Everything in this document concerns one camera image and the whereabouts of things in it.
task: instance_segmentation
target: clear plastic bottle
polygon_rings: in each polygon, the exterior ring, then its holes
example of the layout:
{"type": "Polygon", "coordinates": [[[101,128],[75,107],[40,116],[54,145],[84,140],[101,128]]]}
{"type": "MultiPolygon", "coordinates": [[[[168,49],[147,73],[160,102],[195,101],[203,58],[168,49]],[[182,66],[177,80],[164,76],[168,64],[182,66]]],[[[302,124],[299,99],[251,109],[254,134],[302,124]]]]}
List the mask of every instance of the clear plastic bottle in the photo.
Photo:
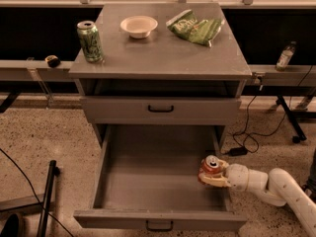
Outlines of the clear plastic bottle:
{"type": "Polygon", "coordinates": [[[284,48],[276,64],[277,71],[285,70],[286,66],[288,65],[289,60],[293,57],[295,50],[296,50],[295,41],[292,41],[290,44],[288,44],[284,48]]]}

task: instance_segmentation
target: power adapter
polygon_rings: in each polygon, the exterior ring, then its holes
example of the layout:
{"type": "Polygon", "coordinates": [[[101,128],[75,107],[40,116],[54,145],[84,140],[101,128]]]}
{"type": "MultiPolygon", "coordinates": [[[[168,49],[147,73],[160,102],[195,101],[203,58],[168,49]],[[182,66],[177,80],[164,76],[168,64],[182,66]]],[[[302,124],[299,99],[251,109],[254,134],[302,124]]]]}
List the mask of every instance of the power adapter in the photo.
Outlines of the power adapter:
{"type": "Polygon", "coordinates": [[[246,155],[247,153],[248,153],[248,150],[244,146],[231,148],[228,152],[230,156],[246,155]]]}

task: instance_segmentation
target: green can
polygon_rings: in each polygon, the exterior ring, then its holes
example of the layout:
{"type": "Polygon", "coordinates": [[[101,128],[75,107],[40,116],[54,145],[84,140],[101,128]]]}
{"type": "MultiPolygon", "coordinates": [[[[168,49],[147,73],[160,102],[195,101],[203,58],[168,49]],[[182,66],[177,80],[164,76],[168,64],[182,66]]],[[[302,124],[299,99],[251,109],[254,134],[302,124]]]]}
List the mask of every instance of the green can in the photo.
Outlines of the green can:
{"type": "Polygon", "coordinates": [[[77,25],[77,33],[80,44],[89,62],[97,62],[104,58],[99,31],[92,21],[83,21],[77,25]]]}

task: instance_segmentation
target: closed drawer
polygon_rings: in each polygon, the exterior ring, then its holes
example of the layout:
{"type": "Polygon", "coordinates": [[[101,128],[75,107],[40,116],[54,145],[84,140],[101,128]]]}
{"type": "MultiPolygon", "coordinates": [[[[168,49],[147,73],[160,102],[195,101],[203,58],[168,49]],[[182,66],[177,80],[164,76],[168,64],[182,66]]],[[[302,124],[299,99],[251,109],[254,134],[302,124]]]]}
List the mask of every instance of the closed drawer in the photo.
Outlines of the closed drawer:
{"type": "Polygon", "coordinates": [[[227,98],[86,97],[88,122],[227,125],[236,120],[240,101],[227,98]]]}
{"type": "Polygon", "coordinates": [[[216,143],[208,125],[108,125],[92,207],[82,227],[234,231],[227,189],[198,182],[201,159],[216,143]]]}

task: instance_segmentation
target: drawer handle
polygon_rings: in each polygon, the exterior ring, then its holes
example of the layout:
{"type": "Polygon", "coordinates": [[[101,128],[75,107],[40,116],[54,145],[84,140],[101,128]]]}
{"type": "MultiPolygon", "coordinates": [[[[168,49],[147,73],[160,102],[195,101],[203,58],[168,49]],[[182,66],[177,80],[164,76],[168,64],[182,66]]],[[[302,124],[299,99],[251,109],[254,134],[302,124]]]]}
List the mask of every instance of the drawer handle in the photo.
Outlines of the drawer handle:
{"type": "Polygon", "coordinates": [[[151,231],[151,232],[170,232],[170,231],[173,230],[173,228],[174,228],[174,221],[170,221],[170,227],[169,228],[156,229],[156,228],[149,227],[149,220],[146,220],[146,229],[147,229],[147,231],[151,231]]]}
{"type": "Polygon", "coordinates": [[[153,109],[150,105],[148,106],[148,111],[150,113],[171,113],[174,109],[175,109],[174,106],[171,106],[167,110],[157,110],[157,109],[153,109]]]}

